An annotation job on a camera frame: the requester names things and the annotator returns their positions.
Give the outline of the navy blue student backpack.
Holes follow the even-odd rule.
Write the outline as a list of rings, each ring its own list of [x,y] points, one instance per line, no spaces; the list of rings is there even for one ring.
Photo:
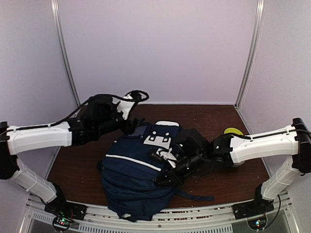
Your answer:
[[[181,186],[155,184],[155,178],[170,164],[149,157],[148,152],[172,148],[172,154],[180,158],[175,137],[182,130],[184,128],[174,121],[141,123],[133,134],[117,139],[98,163],[108,208],[120,219],[150,221],[176,195],[193,201],[214,201],[213,196],[192,195],[182,191]]]

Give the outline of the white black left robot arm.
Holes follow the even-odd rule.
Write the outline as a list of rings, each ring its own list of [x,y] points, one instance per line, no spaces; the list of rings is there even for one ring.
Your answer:
[[[116,130],[131,134],[138,120],[131,120],[130,114],[138,103],[148,99],[148,93],[141,90],[130,91],[124,97],[97,94],[54,123],[17,127],[1,122],[0,178],[15,182],[40,197],[60,216],[66,215],[70,205],[61,188],[27,168],[17,155],[42,148],[85,145]]]

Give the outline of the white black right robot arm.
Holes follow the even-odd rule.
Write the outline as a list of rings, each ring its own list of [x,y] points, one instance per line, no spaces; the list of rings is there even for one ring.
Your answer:
[[[277,195],[297,176],[311,171],[311,133],[303,120],[294,118],[284,128],[253,134],[224,133],[208,142],[196,129],[184,129],[175,137],[180,149],[177,161],[156,178],[159,186],[180,186],[184,178],[203,162],[210,167],[237,166],[255,158],[285,155],[284,164],[255,190],[254,200],[248,202],[253,214],[260,214],[272,205]]]

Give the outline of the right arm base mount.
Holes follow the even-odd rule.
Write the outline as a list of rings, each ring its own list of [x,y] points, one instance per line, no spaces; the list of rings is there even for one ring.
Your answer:
[[[247,219],[248,227],[257,233],[268,229],[278,217],[281,208],[280,194],[277,195],[279,206],[274,218],[269,221],[267,213],[274,210],[274,201],[265,200],[261,194],[262,184],[256,187],[254,199],[232,206],[235,219]]]

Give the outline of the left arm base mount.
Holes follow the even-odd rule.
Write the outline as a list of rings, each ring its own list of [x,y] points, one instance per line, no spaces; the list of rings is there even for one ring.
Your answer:
[[[56,190],[56,198],[51,202],[41,201],[45,205],[45,212],[51,213],[55,216],[52,220],[52,226],[57,233],[67,231],[74,220],[84,220],[87,206],[68,202],[61,187],[53,184]]]

